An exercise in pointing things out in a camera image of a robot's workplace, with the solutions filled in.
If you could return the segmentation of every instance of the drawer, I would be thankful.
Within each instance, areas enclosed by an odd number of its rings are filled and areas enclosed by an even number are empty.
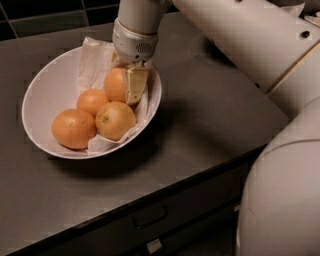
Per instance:
[[[155,202],[135,209],[128,215],[105,223],[40,255],[105,256],[125,253],[219,207],[226,200],[239,196],[234,192],[234,187],[244,168],[246,167],[234,168],[183,189],[164,191],[164,196],[160,196]]]

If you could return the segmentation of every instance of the cabinet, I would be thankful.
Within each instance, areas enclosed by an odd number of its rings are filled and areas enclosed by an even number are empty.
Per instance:
[[[207,225],[230,220],[233,207],[240,202],[250,162],[260,151],[254,150],[178,182],[16,255],[168,254]]]

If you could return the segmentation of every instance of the orange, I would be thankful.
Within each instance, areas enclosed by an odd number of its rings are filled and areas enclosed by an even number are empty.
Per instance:
[[[96,115],[98,132],[110,140],[120,140],[135,125],[136,116],[133,110],[123,102],[108,102],[99,109]]]
[[[84,149],[96,133],[95,120],[80,109],[67,109],[53,120],[51,131],[57,141],[71,149]]]
[[[99,89],[88,89],[80,94],[77,101],[77,109],[96,116],[99,108],[109,102],[106,93]]]
[[[126,102],[125,68],[113,68],[104,79],[104,89],[110,101]]]

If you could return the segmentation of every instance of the gray counter surface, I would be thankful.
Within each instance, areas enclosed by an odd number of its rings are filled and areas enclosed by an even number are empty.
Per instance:
[[[0,43],[0,255],[268,143],[286,116],[179,13],[165,16],[154,56],[163,85],[154,120],[124,148],[93,160],[52,157],[21,121],[33,77],[112,24]]]

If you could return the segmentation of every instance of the drawer handle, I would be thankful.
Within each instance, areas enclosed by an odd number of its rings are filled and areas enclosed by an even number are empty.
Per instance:
[[[162,208],[163,208],[163,214],[151,221],[148,221],[144,224],[140,224],[138,223],[137,219],[133,217],[133,223],[134,223],[134,226],[136,227],[136,229],[144,229],[144,228],[147,228],[147,227],[150,227],[152,226],[153,224],[159,222],[159,221],[162,221],[164,220],[165,218],[168,217],[169,215],[169,212],[168,212],[168,209],[165,205],[162,205]]]

